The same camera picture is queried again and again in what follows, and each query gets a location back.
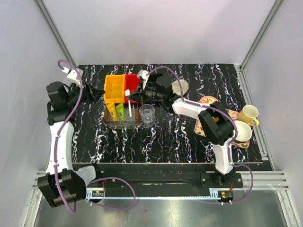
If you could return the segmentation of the white toothbrush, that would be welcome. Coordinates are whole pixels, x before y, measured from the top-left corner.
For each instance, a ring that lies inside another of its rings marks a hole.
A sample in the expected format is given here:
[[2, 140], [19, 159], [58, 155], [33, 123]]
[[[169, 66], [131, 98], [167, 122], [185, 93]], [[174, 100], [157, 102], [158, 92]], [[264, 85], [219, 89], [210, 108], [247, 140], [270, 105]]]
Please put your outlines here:
[[126, 89], [126, 90], [125, 90], [125, 97], [127, 98], [127, 101], [128, 101], [129, 117], [132, 117], [131, 102], [130, 102], [130, 100], [128, 99], [129, 95], [130, 95], [130, 90], [129, 90], [129, 89]]

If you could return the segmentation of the clear plastic cup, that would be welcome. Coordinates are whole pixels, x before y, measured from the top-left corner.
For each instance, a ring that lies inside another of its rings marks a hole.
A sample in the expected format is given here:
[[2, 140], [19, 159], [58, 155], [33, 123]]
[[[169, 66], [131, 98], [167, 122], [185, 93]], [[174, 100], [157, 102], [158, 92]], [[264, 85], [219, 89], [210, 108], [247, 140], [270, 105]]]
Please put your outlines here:
[[151, 123], [153, 121], [155, 109], [150, 104], [144, 104], [139, 108], [139, 114], [144, 123]]

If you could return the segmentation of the yellow toothpaste tube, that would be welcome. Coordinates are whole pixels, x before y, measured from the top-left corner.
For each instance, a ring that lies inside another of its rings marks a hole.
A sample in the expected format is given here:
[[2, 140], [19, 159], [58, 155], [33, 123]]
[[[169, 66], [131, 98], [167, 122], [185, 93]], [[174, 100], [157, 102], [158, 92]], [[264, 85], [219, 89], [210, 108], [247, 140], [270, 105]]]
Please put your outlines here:
[[116, 112], [116, 106], [115, 103], [108, 103], [107, 104], [107, 109], [110, 113], [111, 119], [113, 121], [117, 121], [118, 120], [118, 116], [117, 116], [117, 112]]

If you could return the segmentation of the green toothpaste tube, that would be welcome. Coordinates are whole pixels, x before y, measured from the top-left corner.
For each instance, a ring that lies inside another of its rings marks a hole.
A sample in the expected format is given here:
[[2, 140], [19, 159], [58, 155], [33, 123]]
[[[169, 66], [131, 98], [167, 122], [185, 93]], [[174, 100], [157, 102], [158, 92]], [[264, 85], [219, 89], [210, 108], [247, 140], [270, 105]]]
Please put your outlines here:
[[118, 114], [118, 117], [121, 121], [125, 120], [125, 109], [124, 109], [124, 104], [120, 103], [116, 106], [116, 111]]

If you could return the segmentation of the clear acrylic toothbrush holder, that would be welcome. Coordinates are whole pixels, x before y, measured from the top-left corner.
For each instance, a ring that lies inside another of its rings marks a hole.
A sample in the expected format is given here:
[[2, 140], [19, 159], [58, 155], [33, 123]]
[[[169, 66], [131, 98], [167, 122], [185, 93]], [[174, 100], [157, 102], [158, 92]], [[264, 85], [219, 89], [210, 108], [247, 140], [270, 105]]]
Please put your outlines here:
[[104, 111], [104, 122], [110, 128], [135, 128], [136, 126], [140, 125], [140, 114], [139, 109], [131, 109], [131, 115], [129, 114], [129, 109], [125, 109], [125, 118], [121, 120], [118, 118], [117, 121], [112, 120], [109, 111], [106, 109]]

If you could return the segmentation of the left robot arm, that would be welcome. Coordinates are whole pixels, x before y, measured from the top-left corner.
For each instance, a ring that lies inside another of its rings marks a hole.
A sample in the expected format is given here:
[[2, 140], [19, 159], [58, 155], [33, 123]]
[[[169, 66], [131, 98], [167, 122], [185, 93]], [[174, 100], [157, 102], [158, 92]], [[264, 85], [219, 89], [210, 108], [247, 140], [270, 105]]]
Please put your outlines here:
[[88, 164], [77, 171], [71, 161], [71, 143], [74, 134], [74, 108], [81, 103], [96, 103], [105, 93], [85, 83], [82, 88], [56, 81], [46, 87], [47, 122], [51, 131], [51, 152], [45, 176], [37, 186], [53, 208], [86, 198], [87, 186], [101, 185], [103, 176], [97, 164]]

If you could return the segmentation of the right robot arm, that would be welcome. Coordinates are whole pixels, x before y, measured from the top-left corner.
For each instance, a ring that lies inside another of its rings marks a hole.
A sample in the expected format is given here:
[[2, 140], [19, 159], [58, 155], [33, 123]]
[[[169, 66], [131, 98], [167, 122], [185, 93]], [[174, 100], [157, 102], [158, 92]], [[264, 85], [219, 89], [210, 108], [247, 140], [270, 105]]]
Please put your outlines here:
[[206, 138], [214, 145], [215, 181], [226, 187], [232, 182], [235, 165], [232, 161], [231, 145], [238, 131], [224, 106], [216, 101], [206, 105], [190, 101], [173, 90], [173, 82], [167, 76], [143, 79], [137, 89], [126, 93], [130, 101], [140, 104], [160, 102], [163, 109], [172, 114], [184, 115], [199, 120]]

